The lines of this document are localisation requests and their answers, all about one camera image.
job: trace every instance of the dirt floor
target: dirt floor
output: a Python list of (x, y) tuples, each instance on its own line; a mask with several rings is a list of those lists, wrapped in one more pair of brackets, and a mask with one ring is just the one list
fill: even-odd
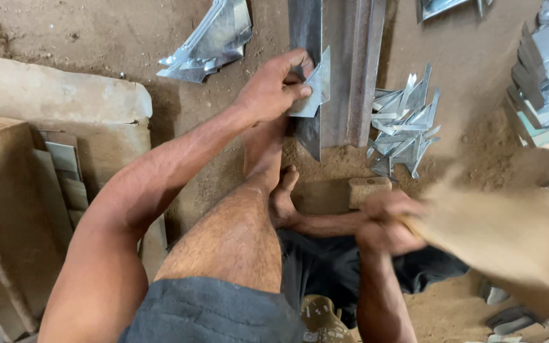
[[(124, 73), (142, 83), (152, 96), (156, 146), (217, 114), (261, 63), (287, 51), (287, 2), (248, 3), (254, 37), (246, 58), (200, 85), (157, 77), (157, 61), (186, 40), (210, 0), (0, 0), (0, 57), (110, 77)], [(388, 1), (378, 86), (400, 89), (409, 73), (421, 78), (429, 62), (429, 99), (436, 85), (442, 91), (436, 115), (442, 140), (419, 167), (421, 179), (397, 166), (400, 188), (418, 196), (453, 163), (466, 168), (461, 183), (484, 191), (521, 190), (549, 179), (549, 152), (520, 149), (499, 106), (511, 82), (522, 24), (534, 19), (540, 3), (497, 0), (484, 19), (468, 3), (417, 25), (414, 1)], [(347, 179), (372, 176), (365, 151), (327, 149), (319, 164), (289, 139), (284, 164), (295, 164), (301, 174), (297, 207), (314, 214), (347, 211)], [(182, 191), (166, 214), (171, 240), (241, 182), (242, 154), (236, 139)], [(472, 273), (408, 297), (421, 342), (486, 339), (489, 331), (481, 324), (501, 308), (475, 296), (478, 278)], [(549, 331), (538, 327), (527, 334), (534, 336), (527, 341), (541, 342)]]

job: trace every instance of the bare foot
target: bare foot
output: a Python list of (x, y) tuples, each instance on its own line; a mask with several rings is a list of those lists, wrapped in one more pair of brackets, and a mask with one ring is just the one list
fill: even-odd
[(263, 176), (268, 192), (279, 183), (283, 138), (288, 118), (281, 116), (267, 123), (260, 123), (255, 128), (241, 135), (245, 146), (245, 178)]
[(281, 171), (281, 182), (270, 194), (270, 218), (275, 228), (290, 227), (298, 218), (290, 195), (299, 177), (295, 165), (287, 166)]

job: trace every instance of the hairy leg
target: hairy leg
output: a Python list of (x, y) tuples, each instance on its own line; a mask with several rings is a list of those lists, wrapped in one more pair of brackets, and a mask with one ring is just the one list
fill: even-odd
[(211, 277), (278, 293), (281, 248), (268, 213), (279, 183), (287, 119), (262, 123), (243, 134), (246, 181), (194, 225), (168, 255), (159, 279)]

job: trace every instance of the motion-blurred hand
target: motion-blurred hand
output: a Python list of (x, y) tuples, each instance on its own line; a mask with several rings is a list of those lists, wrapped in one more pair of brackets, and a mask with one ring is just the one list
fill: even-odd
[(355, 240), (363, 253), (401, 255), (426, 246), (408, 228), (395, 220), (396, 215), (420, 215), (423, 206), (402, 191), (382, 191), (368, 197), (363, 211), (371, 222), (362, 227)]
[(234, 105), (254, 115), (255, 123), (277, 119), (294, 100), (312, 93), (310, 86), (302, 85), (301, 78), (290, 72), (294, 66), (302, 67), (305, 78), (315, 68), (309, 54), (302, 48), (275, 57), (247, 82)]

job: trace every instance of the toes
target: toes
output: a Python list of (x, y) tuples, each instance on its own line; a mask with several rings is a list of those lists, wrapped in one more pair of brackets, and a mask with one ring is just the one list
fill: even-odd
[(296, 186), (296, 183), (298, 182), (298, 179), (300, 178), (300, 173), (296, 171), (296, 167), (291, 165), (290, 167), (293, 167), (294, 169), (287, 172), (283, 176), (283, 181), (281, 183), (281, 186), (283, 189), (285, 189), (288, 192), (291, 192), (294, 190), (294, 187)]

